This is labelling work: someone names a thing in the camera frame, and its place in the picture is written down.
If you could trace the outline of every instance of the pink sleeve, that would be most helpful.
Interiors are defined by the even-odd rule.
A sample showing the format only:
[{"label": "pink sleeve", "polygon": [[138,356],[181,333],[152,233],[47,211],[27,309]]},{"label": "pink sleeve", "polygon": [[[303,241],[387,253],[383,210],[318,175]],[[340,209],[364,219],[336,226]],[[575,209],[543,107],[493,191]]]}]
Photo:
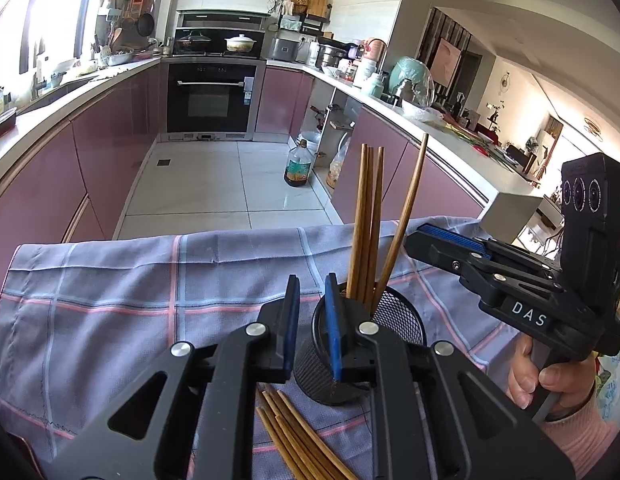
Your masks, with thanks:
[{"label": "pink sleeve", "polygon": [[603,421],[594,396],[573,416],[545,422],[541,428],[570,458],[578,479],[603,456],[618,432],[615,424]]}]

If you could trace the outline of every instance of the dark liquid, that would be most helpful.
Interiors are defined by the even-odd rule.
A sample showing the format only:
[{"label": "dark liquid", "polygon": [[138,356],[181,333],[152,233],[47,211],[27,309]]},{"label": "dark liquid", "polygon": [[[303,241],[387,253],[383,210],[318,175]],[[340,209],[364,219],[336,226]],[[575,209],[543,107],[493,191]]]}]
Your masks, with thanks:
[{"label": "dark liquid", "polygon": [[286,181],[286,184],[288,184],[289,186],[292,186],[292,187],[305,186],[306,182],[308,182],[308,179],[305,179],[305,180],[290,180],[288,178],[288,172],[287,171],[284,171],[284,173],[283,173],[283,180]]}]

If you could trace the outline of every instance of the bottle label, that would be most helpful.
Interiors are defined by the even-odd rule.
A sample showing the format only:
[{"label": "bottle label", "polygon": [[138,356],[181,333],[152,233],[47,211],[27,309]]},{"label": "bottle label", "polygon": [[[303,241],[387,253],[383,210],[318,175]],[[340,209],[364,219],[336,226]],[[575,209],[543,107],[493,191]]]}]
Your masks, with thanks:
[{"label": "bottle label", "polygon": [[310,163],[307,162],[305,164],[301,162],[293,162],[292,160],[288,163],[288,172],[287,177],[289,180],[293,180],[294,182],[302,182],[304,180],[308,180],[308,174],[310,173]]}]

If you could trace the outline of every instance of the silver screw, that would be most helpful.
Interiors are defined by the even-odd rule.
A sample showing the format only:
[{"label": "silver screw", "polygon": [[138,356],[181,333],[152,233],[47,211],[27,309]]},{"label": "silver screw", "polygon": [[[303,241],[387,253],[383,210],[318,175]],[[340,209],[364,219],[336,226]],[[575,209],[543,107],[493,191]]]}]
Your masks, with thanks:
[{"label": "silver screw", "polygon": [[365,335],[375,335],[379,332],[379,325],[372,321],[364,321],[359,325],[359,332]]},{"label": "silver screw", "polygon": [[434,345],[435,354],[443,356],[443,357],[452,355],[454,351],[455,351],[455,347],[453,347],[447,341],[439,341],[436,345]]},{"label": "silver screw", "polygon": [[170,348],[170,353],[175,357],[183,357],[184,355],[188,355],[190,353],[190,345],[188,343],[184,343],[183,341],[180,343],[175,343]]},{"label": "silver screw", "polygon": [[253,337],[263,335],[266,333],[266,326],[263,323],[250,323],[250,325],[245,327],[245,333]]}]

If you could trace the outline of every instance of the floor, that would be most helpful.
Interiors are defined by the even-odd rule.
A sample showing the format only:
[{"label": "floor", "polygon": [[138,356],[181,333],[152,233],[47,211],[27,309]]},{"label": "floor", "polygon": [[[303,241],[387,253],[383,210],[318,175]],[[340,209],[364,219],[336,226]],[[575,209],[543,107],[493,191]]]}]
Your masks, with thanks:
[{"label": "floor", "polygon": [[272,142],[158,143],[119,239],[330,225],[309,184],[284,182],[288,150]]}]

